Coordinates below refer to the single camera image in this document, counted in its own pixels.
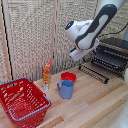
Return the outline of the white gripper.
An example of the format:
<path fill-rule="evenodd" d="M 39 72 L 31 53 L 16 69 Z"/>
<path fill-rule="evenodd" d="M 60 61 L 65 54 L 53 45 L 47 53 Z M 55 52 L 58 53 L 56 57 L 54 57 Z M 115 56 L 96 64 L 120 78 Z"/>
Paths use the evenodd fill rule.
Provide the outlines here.
<path fill-rule="evenodd" d="M 69 56 L 74 61 L 78 61 L 83 56 L 85 56 L 86 54 L 88 54 L 90 51 L 94 50 L 99 44 L 100 44 L 99 40 L 96 39 L 95 40 L 95 43 L 94 43 L 94 46 L 91 49 L 88 49 L 88 50 L 78 50 L 77 48 L 75 48 L 72 52 L 69 53 Z"/>

